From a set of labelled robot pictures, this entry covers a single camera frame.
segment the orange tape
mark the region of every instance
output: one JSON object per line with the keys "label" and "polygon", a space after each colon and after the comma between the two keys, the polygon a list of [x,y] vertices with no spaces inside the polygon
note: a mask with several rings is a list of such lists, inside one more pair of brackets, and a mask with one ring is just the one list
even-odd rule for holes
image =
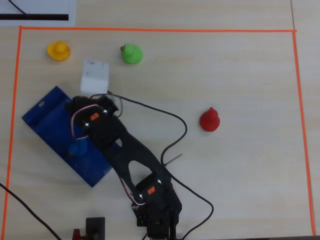
{"label": "orange tape", "polygon": [[[6,187],[9,188],[10,183],[10,171],[11,171],[11,160],[12,160],[12,149],[14,139],[14,127],[15,127],[15,110],[16,110],[16,96],[17,96],[17,85],[18,85],[18,71],[19,71],[19,59],[21,49],[21,38],[22,30],[78,30],[78,31],[127,31],[127,32],[173,32],[173,33],[292,33],[294,61],[296,70],[296,80],[298,87],[303,145],[304,145],[304,156],[306,166],[306,177],[307,177],[307,188],[308,188],[308,199],[309,199],[309,212],[312,235],[316,235],[315,221],[314,221],[314,210],[313,210],[313,198],[310,178],[310,167],[308,157],[308,146],[307,146],[307,135],[306,125],[304,117],[303,100],[301,93],[297,43],[296,43],[296,32],[295,29],[152,29],[152,28],[116,28],[116,27],[37,27],[37,26],[19,26],[19,35],[16,51],[15,60],[15,73],[14,73],[14,85],[13,85],[13,97],[12,97],[12,110],[11,110],[11,127],[10,127],[10,140],[9,140],[9,152],[8,152],[8,166],[6,174]],[[4,195],[4,207],[3,207],[3,219],[2,219],[2,231],[1,240],[5,240],[5,229],[7,220],[7,208],[8,208],[8,192]]]}
{"label": "orange tape", "polygon": [[23,26],[25,30],[86,30],[86,31],[126,31],[126,32],[173,32],[173,33],[293,33],[295,29],[157,29],[119,27],[50,27]]}
{"label": "orange tape", "polygon": [[306,124],[305,124],[305,116],[304,116],[304,106],[303,106],[303,102],[302,102],[299,63],[298,63],[298,52],[297,52],[297,41],[296,41],[296,33],[295,32],[292,32],[292,41],[293,41],[293,51],[294,51],[296,82],[297,82],[297,86],[298,86],[298,95],[299,95],[302,136],[303,136],[303,145],[304,145],[304,157],[305,157],[305,169],[306,169],[306,181],[307,181],[307,185],[308,185],[310,222],[311,222],[312,235],[315,236],[316,235],[316,227],[315,227],[315,220],[314,220],[314,207],[313,207],[311,178],[310,178],[307,134],[306,134]]}
{"label": "orange tape", "polygon": [[[7,167],[7,170],[6,170],[6,183],[5,183],[5,186],[7,188],[9,188],[9,183],[10,183],[12,146],[13,146],[13,141],[14,141],[15,111],[16,111],[16,96],[17,96],[17,84],[18,84],[18,70],[19,70],[19,58],[20,58],[20,48],[21,48],[21,36],[22,36],[22,26],[19,26],[18,46],[17,46],[17,49],[16,49],[16,58],[15,58],[15,72],[14,72],[12,110],[11,110],[11,127],[10,127],[10,140],[9,140],[9,153],[8,153],[8,167]],[[7,208],[8,208],[8,192],[5,191],[5,194],[4,194],[4,206],[3,206],[3,218],[2,218],[2,230],[1,230],[1,240],[5,240]]]}

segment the blue object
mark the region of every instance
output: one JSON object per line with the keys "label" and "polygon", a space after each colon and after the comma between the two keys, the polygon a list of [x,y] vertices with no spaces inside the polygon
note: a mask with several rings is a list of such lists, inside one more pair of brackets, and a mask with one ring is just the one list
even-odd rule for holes
{"label": "blue object", "polygon": [[81,157],[88,152],[88,142],[87,138],[80,138],[75,140],[68,148],[68,156],[72,157]]}
{"label": "blue object", "polygon": [[[71,135],[71,116],[65,103],[71,99],[57,86],[33,106],[22,119],[49,145],[83,180],[94,187],[112,168],[105,156],[87,137],[86,153],[68,156],[68,149],[75,143]],[[83,136],[82,130],[74,125],[74,134]]]}

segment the black line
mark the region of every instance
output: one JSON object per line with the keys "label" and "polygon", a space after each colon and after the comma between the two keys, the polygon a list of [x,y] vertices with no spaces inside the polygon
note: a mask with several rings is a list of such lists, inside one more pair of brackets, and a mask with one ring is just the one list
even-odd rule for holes
{"label": "black line", "polygon": [[68,14],[0,14],[0,20],[68,21]]}
{"label": "black line", "polygon": [[291,14],[292,14],[292,24],[293,24],[293,29],[295,28],[295,18],[294,18],[294,8],[292,7],[292,0],[290,0],[291,3]]}

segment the rubber duck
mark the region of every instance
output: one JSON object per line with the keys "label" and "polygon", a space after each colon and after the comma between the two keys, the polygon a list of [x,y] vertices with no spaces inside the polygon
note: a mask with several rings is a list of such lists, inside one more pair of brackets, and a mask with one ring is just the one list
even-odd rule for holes
{"label": "rubber duck", "polygon": [[125,44],[121,48],[122,59],[127,64],[137,64],[143,58],[140,47],[132,44]]}
{"label": "rubber duck", "polygon": [[213,107],[210,107],[208,111],[201,115],[199,122],[202,129],[206,132],[215,131],[220,125],[218,112]]}
{"label": "rubber duck", "polygon": [[56,61],[66,60],[70,55],[70,48],[64,41],[51,43],[46,51]]}
{"label": "rubber duck", "polygon": [[88,152],[88,142],[86,138],[75,140],[68,148],[68,157],[81,157]]}

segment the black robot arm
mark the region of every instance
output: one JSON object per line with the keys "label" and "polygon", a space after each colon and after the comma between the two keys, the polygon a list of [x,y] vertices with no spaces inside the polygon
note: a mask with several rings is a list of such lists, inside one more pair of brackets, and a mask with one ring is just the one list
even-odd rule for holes
{"label": "black robot arm", "polygon": [[[173,189],[171,177],[154,154],[114,115],[118,108],[113,101],[107,96],[98,99],[76,96],[72,102],[66,103],[65,108],[71,115],[76,113],[74,123],[88,134],[131,190],[137,203],[132,204],[137,225],[147,227],[149,238],[175,240],[182,204]],[[152,172],[137,185],[131,179],[131,161],[146,166]]]}

